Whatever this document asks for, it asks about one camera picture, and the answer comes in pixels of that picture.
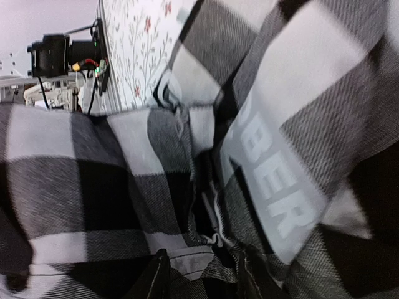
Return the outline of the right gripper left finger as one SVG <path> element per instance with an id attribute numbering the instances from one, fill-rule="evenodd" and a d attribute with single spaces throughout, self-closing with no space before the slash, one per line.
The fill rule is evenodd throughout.
<path id="1" fill-rule="evenodd" d="M 170 258 L 160 249 L 123 299 L 170 298 Z"/>

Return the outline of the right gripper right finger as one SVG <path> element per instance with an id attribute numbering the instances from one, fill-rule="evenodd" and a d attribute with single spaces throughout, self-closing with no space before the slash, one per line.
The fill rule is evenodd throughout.
<path id="1" fill-rule="evenodd" d="M 290 298 L 270 276 L 264 256 L 253 246 L 244 248 L 239 254 L 238 298 Z"/>

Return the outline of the black white checkered shirt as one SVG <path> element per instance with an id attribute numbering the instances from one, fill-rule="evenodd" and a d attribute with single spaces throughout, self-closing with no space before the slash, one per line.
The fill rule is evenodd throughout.
<path id="1" fill-rule="evenodd" d="M 1 105 L 1 297 L 398 297 L 398 2 L 196 1 L 150 97 Z"/>

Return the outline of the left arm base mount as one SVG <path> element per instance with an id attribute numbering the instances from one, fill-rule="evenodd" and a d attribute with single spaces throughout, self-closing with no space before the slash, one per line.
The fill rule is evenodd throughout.
<path id="1" fill-rule="evenodd" d="M 65 34 L 46 34 L 27 47 L 31 55 L 30 77 L 54 78 L 89 69 L 97 78 L 99 93 L 107 91 L 110 61 L 101 19 Z"/>

